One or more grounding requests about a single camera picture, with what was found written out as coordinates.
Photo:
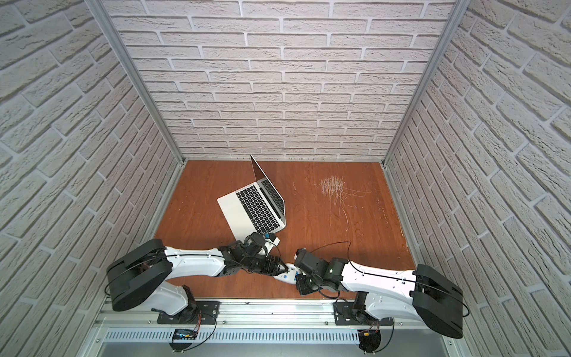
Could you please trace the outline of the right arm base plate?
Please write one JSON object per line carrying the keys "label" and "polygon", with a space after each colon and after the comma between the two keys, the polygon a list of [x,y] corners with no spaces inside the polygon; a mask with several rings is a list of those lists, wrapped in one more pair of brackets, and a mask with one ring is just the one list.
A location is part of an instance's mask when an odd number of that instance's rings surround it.
{"label": "right arm base plate", "polygon": [[381,320],[374,318],[361,309],[355,308],[352,301],[344,299],[333,303],[333,313],[336,326],[391,326],[394,323],[392,318]]}

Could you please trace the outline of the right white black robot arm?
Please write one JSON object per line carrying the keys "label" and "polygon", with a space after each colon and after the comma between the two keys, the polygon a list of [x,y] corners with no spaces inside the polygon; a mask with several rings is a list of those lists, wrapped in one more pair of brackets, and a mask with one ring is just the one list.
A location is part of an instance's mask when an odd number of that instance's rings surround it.
{"label": "right white black robot arm", "polygon": [[301,295],[326,290],[354,292],[354,302],[339,313],[359,324],[389,318],[421,321],[452,339],[463,337],[463,292],[436,269],[419,264],[414,270],[394,271],[363,266],[350,259],[330,261],[302,248],[287,264],[286,279]]}

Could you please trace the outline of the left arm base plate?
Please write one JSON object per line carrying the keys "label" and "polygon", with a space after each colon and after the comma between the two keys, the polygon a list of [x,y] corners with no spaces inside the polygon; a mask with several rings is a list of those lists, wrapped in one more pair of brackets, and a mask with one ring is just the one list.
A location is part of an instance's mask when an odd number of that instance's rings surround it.
{"label": "left arm base plate", "polygon": [[199,300],[192,302],[176,315],[160,312],[157,323],[169,325],[214,325],[217,321],[220,302],[218,300]]}

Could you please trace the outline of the white wireless mouse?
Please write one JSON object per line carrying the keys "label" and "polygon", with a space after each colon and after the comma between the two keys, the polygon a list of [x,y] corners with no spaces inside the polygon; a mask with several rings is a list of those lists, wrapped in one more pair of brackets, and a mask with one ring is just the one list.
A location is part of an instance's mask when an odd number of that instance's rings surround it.
{"label": "white wireless mouse", "polygon": [[274,279],[286,284],[295,285],[296,277],[300,274],[299,268],[295,267],[293,263],[287,263],[285,267],[287,270],[281,270],[279,275],[274,276]]}

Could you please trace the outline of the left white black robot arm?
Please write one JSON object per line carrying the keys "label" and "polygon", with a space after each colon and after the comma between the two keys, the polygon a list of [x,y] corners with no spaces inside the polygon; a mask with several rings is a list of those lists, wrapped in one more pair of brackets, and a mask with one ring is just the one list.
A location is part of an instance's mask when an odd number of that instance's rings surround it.
{"label": "left white black robot arm", "polygon": [[186,286],[168,281],[189,276],[221,278],[245,271],[269,277],[288,274],[274,234],[252,233],[244,241],[208,250],[168,247],[152,239],[111,263],[106,271],[106,294],[116,312],[143,307],[174,317],[196,310],[196,300]]}

